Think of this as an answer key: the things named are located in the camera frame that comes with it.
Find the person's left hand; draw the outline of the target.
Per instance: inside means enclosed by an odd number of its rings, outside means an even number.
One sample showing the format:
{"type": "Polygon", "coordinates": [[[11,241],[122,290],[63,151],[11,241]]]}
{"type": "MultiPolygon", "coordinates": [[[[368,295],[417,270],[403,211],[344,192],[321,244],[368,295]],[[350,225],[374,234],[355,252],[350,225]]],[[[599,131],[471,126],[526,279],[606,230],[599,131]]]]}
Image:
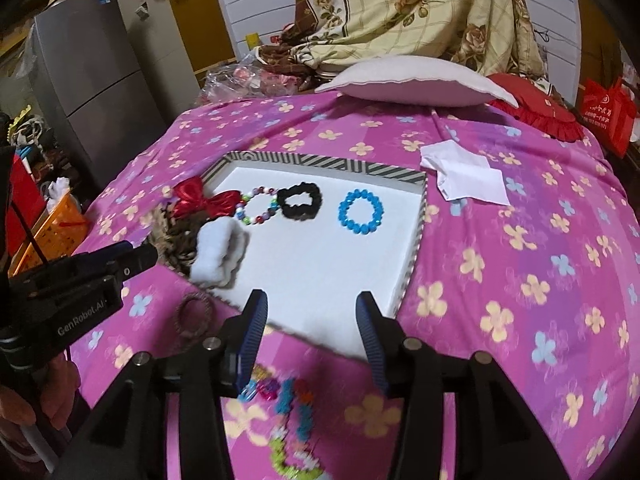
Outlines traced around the person's left hand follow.
{"type": "Polygon", "coordinates": [[[16,379],[1,367],[1,454],[24,478],[42,478],[47,471],[23,434],[25,427],[47,422],[55,437],[70,440],[75,422],[80,376],[77,365],[61,353],[50,361],[28,388],[15,389],[16,379]]]}

